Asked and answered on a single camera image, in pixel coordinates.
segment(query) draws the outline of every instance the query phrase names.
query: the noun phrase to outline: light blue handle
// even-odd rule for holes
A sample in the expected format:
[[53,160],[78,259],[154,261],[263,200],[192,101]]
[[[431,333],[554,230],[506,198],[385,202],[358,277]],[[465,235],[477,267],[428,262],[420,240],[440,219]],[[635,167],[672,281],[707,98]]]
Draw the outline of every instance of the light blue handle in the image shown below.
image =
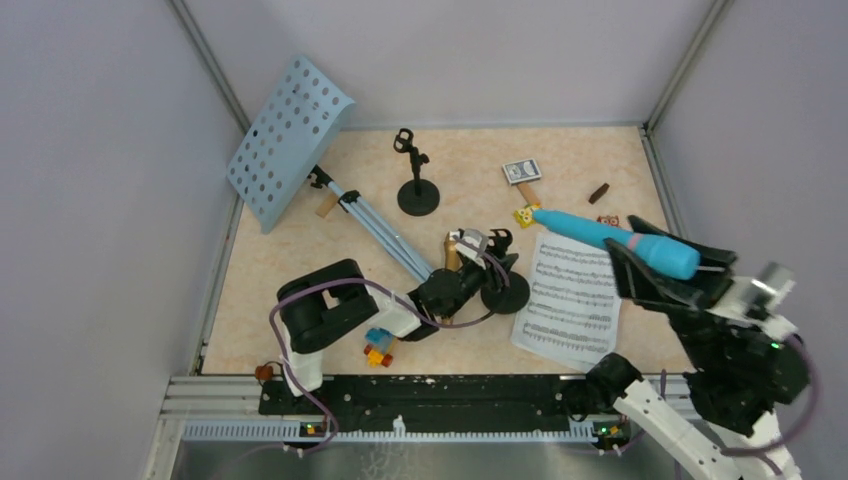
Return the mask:
[[701,263],[697,250],[668,237],[633,234],[556,210],[536,210],[533,219],[556,234],[603,250],[606,250],[604,239],[612,238],[627,246],[658,273],[678,280],[689,280],[695,276]]

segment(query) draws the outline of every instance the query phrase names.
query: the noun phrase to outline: gray wall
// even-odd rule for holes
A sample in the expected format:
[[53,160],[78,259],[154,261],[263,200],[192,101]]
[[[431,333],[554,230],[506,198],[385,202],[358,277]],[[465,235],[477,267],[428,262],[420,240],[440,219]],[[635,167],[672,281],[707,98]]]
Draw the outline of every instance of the gray wall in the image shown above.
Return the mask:
[[165,2],[2,10],[0,478],[138,478],[240,135]]
[[643,121],[710,0],[189,0],[250,117],[305,53],[350,126]]
[[848,471],[846,24],[843,0],[736,2],[659,132],[690,237],[737,250],[740,271],[771,259],[797,273],[781,312],[826,380],[792,445],[805,478]]

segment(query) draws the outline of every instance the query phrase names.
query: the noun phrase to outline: small figurine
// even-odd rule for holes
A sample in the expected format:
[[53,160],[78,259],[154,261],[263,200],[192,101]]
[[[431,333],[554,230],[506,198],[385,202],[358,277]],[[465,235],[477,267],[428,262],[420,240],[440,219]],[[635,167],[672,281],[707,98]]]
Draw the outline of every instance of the small figurine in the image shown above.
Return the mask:
[[603,223],[604,225],[609,225],[611,227],[618,226],[618,215],[601,215],[597,219],[598,223]]
[[538,203],[535,205],[527,205],[524,208],[519,208],[518,210],[512,212],[512,216],[515,217],[515,221],[517,221],[518,224],[521,225],[521,228],[527,228],[530,225],[536,223],[536,221],[533,220],[533,212],[540,208],[542,208],[542,206]]

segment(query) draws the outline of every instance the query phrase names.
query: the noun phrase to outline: sheet music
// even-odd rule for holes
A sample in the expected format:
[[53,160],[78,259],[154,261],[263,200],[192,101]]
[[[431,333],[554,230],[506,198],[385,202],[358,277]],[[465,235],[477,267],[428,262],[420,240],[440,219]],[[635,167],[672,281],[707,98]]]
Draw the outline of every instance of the sheet music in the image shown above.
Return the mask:
[[512,343],[563,365],[589,371],[615,350],[621,298],[609,254],[543,232],[527,281],[530,301],[515,316]]

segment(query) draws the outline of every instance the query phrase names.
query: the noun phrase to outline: tabletop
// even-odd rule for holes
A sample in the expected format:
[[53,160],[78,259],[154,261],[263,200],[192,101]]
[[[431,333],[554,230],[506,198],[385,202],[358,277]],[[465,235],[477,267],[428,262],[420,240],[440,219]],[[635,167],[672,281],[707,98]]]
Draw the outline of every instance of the tabletop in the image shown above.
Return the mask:
[[[639,215],[665,228],[656,187],[636,127],[502,128],[416,130],[415,145],[430,163],[422,177],[439,188],[441,202],[425,217],[411,217],[397,204],[397,191],[411,179],[409,157],[396,153],[396,131],[342,132],[319,165],[344,190],[360,194],[434,268],[444,264],[449,230],[486,232],[508,228],[510,252],[520,255],[514,270],[529,273],[536,234],[522,229],[513,212],[525,204],[507,184],[502,165],[535,158],[542,178],[532,187],[549,209],[596,218]],[[609,191],[590,205],[589,195],[602,184]],[[368,232],[340,207],[322,219],[315,210],[328,190],[298,190],[276,227],[260,233],[249,209],[242,211],[232,255],[203,365],[205,374],[248,374],[257,365],[278,360],[280,347],[268,324],[268,312],[283,284],[345,258],[364,276],[397,292],[417,287],[415,279],[390,257]],[[485,307],[479,296],[454,317],[473,320]],[[573,370],[510,343],[514,315],[495,315],[480,325],[442,330],[415,343],[402,342],[389,368],[369,367],[363,348],[368,327],[361,325],[324,354],[326,374],[541,374]],[[624,301],[616,352],[645,373],[681,372],[690,364],[665,316]]]

